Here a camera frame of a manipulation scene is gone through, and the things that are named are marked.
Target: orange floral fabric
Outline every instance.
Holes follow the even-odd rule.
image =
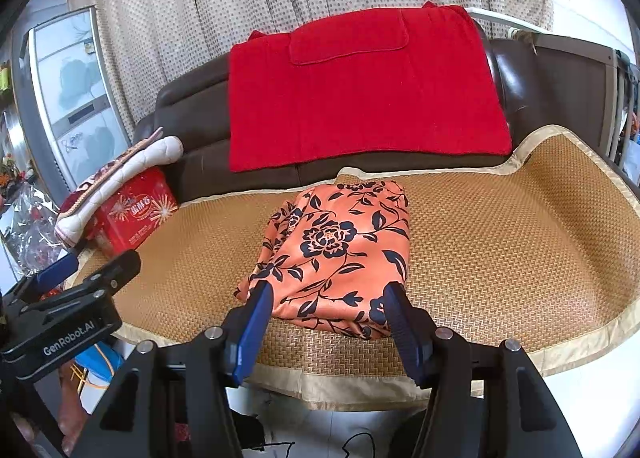
[[[409,213],[393,181],[322,184],[286,201],[269,220],[254,271],[234,295],[273,287],[273,316],[363,339],[389,335],[387,283],[404,285]]]

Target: black flower pattern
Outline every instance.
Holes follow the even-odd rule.
[[[328,221],[304,231],[300,250],[306,258],[322,254],[326,258],[341,258],[358,231],[352,222]]]
[[[289,221],[287,223],[287,234],[291,234],[293,229],[300,223],[300,219],[302,218],[302,210],[299,207],[296,207],[291,211],[289,215]]]
[[[273,263],[267,263],[267,264],[258,264],[258,272],[255,272],[254,274],[252,274],[249,277],[249,281],[252,281],[254,279],[264,279],[264,278],[268,278],[271,275],[271,271],[273,270]]]
[[[377,183],[378,182],[365,182],[365,183],[359,183],[359,184],[339,183],[338,185],[336,185],[336,187],[340,190],[347,189],[349,191],[364,191],[365,189],[371,189]]]
[[[386,317],[382,310],[382,297],[377,297],[369,301],[369,306],[371,308],[371,310],[369,310],[369,319],[371,319],[375,324],[384,326],[386,324]]]

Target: woven mat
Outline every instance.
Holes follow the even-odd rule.
[[[337,182],[374,177],[349,172]],[[541,128],[497,168],[394,180],[410,201],[407,295],[437,324],[478,343],[515,337],[545,374],[593,359],[637,329],[640,206],[567,130]],[[295,195],[183,206],[139,248],[142,271],[114,298],[123,336],[182,342],[220,323],[238,305],[233,290],[254,268],[267,219]],[[104,262],[94,254],[76,282]],[[254,382],[318,408],[424,398],[390,338],[367,342],[272,320],[258,363]]]

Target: white floor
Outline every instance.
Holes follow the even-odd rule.
[[[545,381],[584,458],[614,456],[640,418],[640,332],[596,361]]]
[[[631,30],[620,0],[554,0],[553,32],[621,50],[635,62]]]

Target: brown leather sofa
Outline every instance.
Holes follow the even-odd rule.
[[[585,88],[580,80],[588,76],[597,81],[598,66],[576,56],[559,59],[557,52],[543,48],[535,51],[529,44],[516,40],[488,40],[480,32],[513,147],[538,127],[559,124],[598,151],[606,108],[604,83],[591,83]],[[463,66],[455,76],[464,76]],[[357,167],[366,172],[490,167],[507,159],[483,154],[370,152],[233,173],[228,166],[227,80],[228,54],[225,54],[164,86],[158,93],[155,112],[137,124],[135,141],[162,126],[165,134],[176,135],[183,142],[183,157],[164,168],[178,202],[251,189],[299,187],[333,178],[343,167]],[[622,174],[619,168],[610,165]],[[628,183],[640,196],[640,190]]]

